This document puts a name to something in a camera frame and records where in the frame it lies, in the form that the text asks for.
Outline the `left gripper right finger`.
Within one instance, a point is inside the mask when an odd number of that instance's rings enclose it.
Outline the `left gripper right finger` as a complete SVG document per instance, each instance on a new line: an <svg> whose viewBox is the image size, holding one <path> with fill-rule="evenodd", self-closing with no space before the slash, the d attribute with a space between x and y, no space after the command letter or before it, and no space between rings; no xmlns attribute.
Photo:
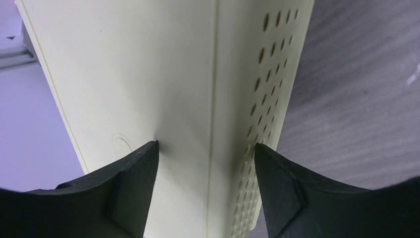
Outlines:
<svg viewBox="0 0 420 238"><path fill-rule="evenodd" d="M417 238L420 179L380 189L355 187L313 172L268 146L255 146L270 238Z"/></svg>

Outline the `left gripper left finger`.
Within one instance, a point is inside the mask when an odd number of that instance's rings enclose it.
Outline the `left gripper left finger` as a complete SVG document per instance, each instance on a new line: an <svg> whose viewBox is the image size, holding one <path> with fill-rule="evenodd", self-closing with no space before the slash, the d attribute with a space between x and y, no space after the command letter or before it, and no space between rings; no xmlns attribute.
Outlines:
<svg viewBox="0 0 420 238"><path fill-rule="evenodd" d="M3 238L141 238L159 163L150 141L55 189L0 191Z"/></svg>

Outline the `pale green perforated basket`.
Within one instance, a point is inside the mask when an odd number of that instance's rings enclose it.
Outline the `pale green perforated basket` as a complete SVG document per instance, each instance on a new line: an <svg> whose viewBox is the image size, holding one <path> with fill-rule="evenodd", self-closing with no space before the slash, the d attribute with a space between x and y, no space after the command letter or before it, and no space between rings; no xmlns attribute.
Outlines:
<svg viewBox="0 0 420 238"><path fill-rule="evenodd" d="M151 140L145 236L246 238L254 147L276 149L312 0L18 0L84 172Z"/></svg>

